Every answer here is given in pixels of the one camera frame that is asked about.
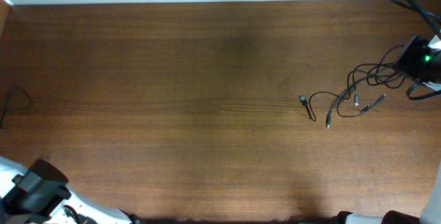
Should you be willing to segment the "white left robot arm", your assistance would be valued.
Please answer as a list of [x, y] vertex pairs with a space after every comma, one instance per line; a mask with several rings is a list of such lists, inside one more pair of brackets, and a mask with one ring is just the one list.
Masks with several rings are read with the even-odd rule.
[[119, 209], [104, 207], [76, 193], [55, 166], [42, 159], [30, 167], [1, 157], [1, 222], [141, 224]]

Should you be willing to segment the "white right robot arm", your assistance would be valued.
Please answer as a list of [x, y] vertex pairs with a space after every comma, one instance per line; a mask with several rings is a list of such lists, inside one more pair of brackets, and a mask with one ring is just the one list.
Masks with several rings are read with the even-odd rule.
[[[411, 101], [423, 101], [440, 96], [440, 35], [432, 40], [415, 36], [404, 47], [394, 68], [413, 81], [406, 91]], [[339, 212], [335, 219], [340, 224], [423, 223], [440, 224], [440, 168], [437, 169], [433, 191], [418, 216], [390, 210], [383, 216], [366, 216]]]

